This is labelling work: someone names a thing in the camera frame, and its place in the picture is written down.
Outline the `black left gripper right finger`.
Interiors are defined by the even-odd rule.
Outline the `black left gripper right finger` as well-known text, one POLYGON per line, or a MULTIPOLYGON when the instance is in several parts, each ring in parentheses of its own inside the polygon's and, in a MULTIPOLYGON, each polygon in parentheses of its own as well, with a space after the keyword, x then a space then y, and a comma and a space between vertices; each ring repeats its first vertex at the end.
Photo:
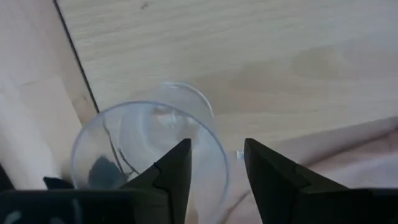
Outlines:
POLYGON ((316 209, 324 203, 311 204, 307 194, 347 189, 252 138, 244 142, 244 163, 263 223, 323 222, 326 213, 316 209))

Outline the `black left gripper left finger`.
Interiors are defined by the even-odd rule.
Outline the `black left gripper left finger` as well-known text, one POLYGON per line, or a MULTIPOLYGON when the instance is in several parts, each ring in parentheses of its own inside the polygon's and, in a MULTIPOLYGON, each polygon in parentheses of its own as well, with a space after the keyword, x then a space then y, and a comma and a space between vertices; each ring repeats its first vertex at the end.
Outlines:
POLYGON ((192 178, 192 147, 183 139, 158 161, 121 187, 131 202, 121 223, 185 222, 192 178))

